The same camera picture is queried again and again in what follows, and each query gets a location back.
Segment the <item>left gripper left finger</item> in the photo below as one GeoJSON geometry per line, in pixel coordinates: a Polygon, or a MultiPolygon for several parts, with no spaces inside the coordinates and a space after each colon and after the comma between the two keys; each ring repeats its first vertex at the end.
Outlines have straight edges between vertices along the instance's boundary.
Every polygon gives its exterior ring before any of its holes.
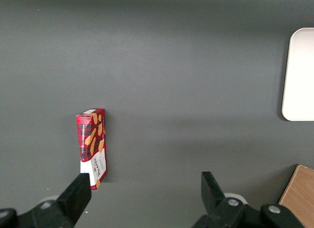
{"type": "Polygon", "coordinates": [[[90,176],[80,173],[56,199],[46,199],[24,214],[0,210],[2,228],[73,228],[91,200],[90,176]]]}

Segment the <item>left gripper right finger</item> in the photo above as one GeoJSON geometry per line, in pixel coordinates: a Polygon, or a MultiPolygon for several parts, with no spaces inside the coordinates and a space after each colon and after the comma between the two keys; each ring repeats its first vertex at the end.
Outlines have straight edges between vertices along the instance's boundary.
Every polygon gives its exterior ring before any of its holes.
{"type": "Polygon", "coordinates": [[[210,171],[201,174],[201,197],[207,214],[200,217],[194,228],[303,227],[285,206],[265,204],[256,210],[236,197],[225,196],[210,171]]]}

